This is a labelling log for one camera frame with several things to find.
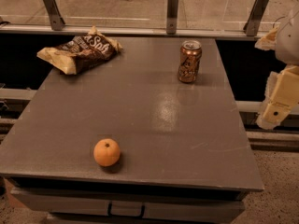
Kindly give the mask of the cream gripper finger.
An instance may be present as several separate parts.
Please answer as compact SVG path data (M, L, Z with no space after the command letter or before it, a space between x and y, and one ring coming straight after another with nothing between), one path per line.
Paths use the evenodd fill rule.
M278 28L271 29L266 35L261 37L254 45L256 49L274 50L276 46Z
M287 118L298 104L299 66L289 64L279 73L270 73L256 123L262 129L272 130Z

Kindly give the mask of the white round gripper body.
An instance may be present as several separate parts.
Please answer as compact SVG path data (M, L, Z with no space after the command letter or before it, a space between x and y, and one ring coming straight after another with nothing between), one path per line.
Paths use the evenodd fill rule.
M278 27L275 53L278 60L299 65L299 4L290 10Z

